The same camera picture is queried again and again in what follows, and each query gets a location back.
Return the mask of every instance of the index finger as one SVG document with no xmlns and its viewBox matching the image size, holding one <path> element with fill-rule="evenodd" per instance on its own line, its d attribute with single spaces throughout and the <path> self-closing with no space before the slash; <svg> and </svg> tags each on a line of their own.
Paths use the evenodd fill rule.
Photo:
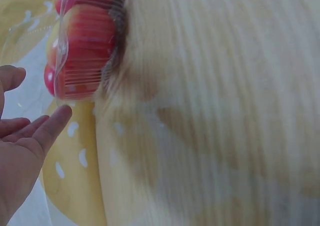
<svg viewBox="0 0 320 226">
<path fill-rule="evenodd" d="M 44 155 L 48 153 L 57 137 L 66 127 L 71 116 L 71 107 L 61 106 L 57 108 L 53 115 L 35 131 L 32 138 L 39 143 L 43 149 Z"/>
</svg>

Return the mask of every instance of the finger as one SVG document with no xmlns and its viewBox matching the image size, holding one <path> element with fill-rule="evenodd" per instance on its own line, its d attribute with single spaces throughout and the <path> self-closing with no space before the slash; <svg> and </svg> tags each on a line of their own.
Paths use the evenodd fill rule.
<svg viewBox="0 0 320 226">
<path fill-rule="evenodd" d="M 72 109 L 69 106 L 62 106 L 56 109 L 53 115 L 43 123 L 33 134 L 32 138 L 41 146 L 44 155 L 48 153 L 56 138 L 66 127 L 72 116 Z"/>
<path fill-rule="evenodd" d="M 35 131 L 49 119 L 49 116 L 41 116 L 21 130 L 2 139 L 3 142 L 17 142 L 20 138 L 32 137 Z"/>
<path fill-rule="evenodd" d="M 0 121 L 0 138 L 8 136 L 30 124 L 27 118 L 3 119 Z"/>
<path fill-rule="evenodd" d="M 10 65 L 0 67 L 0 118 L 5 106 L 5 92 L 20 86 L 25 77 L 26 71 L 23 68 Z"/>
</svg>

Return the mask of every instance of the plastic bag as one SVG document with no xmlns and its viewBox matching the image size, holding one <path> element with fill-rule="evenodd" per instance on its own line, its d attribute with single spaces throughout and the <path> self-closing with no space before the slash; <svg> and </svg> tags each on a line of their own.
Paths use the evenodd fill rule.
<svg viewBox="0 0 320 226">
<path fill-rule="evenodd" d="M 59 103 L 91 99 L 108 84 L 123 42 L 124 0 L 54 0 L 60 20 L 46 46 L 45 84 Z"/>
</svg>

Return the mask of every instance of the yellow fabric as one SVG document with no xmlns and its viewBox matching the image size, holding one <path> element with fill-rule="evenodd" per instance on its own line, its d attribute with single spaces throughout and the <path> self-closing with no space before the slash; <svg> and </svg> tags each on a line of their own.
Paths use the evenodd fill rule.
<svg viewBox="0 0 320 226">
<path fill-rule="evenodd" d="M 56 108 L 54 101 L 48 109 Z M 79 226 L 106 225 L 101 196 L 94 103 L 77 103 L 66 129 L 43 165 L 45 192 L 52 203 Z"/>
</svg>

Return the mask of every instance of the white polka dot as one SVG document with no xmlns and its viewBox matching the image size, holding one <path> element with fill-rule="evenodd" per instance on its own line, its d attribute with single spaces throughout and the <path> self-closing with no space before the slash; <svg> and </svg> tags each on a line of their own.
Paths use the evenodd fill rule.
<svg viewBox="0 0 320 226">
<path fill-rule="evenodd" d="M 52 2 L 44 2 L 43 4 L 46 6 L 47 13 L 52 11 L 52 7 L 53 7 Z"/>
<path fill-rule="evenodd" d="M 70 123 L 69 127 L 68 127 L 68 135 L 69 137 L 73 137 L 74 136 L 74 132 L 79 128 L 79 124 L 77 122 L 72 122 Z"/>
<path fill-rule="evenodd" d="M 110 150 L 110 165 L 114 166 L 117 163 L 118 160 L 118 156 L 117 153 L 115 152 L 115 150 L 112 148 Z"/>
<path fill-rule="evenodd" d="M 62 167 L 60 166 L 60 163 L 58 163 L 58 162 L 55 163 L 55 170 L 58 173 L 60 178 L 65 178 L 65 172 L 62 169 Z"/>
<path fill-rule="evenodd" d="M 40 23 L 40 19 L 37 18 L 34 20 L 33 24 L 28 28 L 28 32 L 34 30 Z"/>
<path fill-rule="evenodd" d="M 30 20 L 30 18 L 31 18 L 31 11 L 25 11 L 25 17 L 24 17 L 24 20 L 23 20 L 23 22 L 27 22 L 27 21 L 29 21 Z"/>
<path fill-rule="evenodd" d="M 86 149 L 82 149 L 79 153 L 79 161 L 83 167 L 88 167 L 88 162 L 86 159 Z"/>
<path fill-rule="evenodd" d="M 121 123 L 116 122 L 114 124 L 114 128 L 117 130 L 118 134 L 121 136 L 124 133 L 124 127 L 122 127 Z"/>
</svg>

